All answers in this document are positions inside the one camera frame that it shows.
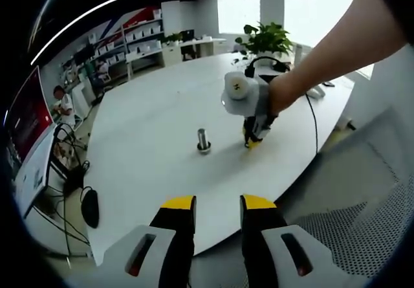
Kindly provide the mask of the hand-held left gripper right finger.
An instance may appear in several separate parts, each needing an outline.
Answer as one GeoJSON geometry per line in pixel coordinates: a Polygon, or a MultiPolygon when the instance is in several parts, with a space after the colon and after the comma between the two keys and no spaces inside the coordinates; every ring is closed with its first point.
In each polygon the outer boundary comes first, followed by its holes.
{"type": "Polygon", "coordinates": [[[337,266],[332,252],[279,208],[256,195],[240,196],[242,254],[249,287],[365,287],[365,276],[337,266]]]}

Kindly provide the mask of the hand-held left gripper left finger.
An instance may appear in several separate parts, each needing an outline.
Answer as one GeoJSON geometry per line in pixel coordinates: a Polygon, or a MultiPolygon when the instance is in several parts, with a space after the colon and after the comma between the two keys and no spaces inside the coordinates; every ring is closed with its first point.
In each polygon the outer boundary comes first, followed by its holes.
{"type": "Polygon", "coordinates": [[[190,287],[196,219],[194,195],[166,201],[149,225],[110,246],[95,269],[70,287],[190,287]]]}

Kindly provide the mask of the person's right hand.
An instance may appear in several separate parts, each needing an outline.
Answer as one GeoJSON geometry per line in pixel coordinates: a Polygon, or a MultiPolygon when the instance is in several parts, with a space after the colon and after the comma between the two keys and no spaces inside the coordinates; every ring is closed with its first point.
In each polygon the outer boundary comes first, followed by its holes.
{"type": "Polygon", "coordinates": [[[269,85],[269,110],[271,114],[278,116],[306,91],[302,82],[291,73],[275,77],[269,85]]]}

